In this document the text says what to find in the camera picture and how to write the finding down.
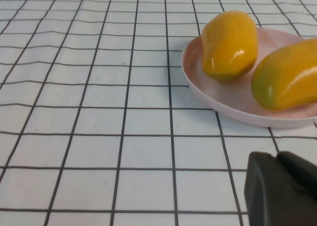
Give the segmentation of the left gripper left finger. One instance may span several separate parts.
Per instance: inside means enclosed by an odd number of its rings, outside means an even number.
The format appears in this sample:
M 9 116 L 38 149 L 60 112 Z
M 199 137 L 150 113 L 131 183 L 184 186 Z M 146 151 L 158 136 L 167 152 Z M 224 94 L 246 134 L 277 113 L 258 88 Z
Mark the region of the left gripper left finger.
M 268 153 L 252 152 L 248 158 L 244 195 L 252 226 L 315 226 L 317 203 L 276 202 L 277 161 Z

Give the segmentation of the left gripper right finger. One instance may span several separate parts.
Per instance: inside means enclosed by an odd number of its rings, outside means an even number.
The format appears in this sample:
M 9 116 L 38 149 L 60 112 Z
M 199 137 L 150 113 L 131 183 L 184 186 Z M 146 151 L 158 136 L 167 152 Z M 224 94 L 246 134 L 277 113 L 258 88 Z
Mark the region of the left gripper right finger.
M 276 157 L 277 177 L 275 190 L 279 204 L 315 204 L 317 202 L 317 166 L 288 152 Z

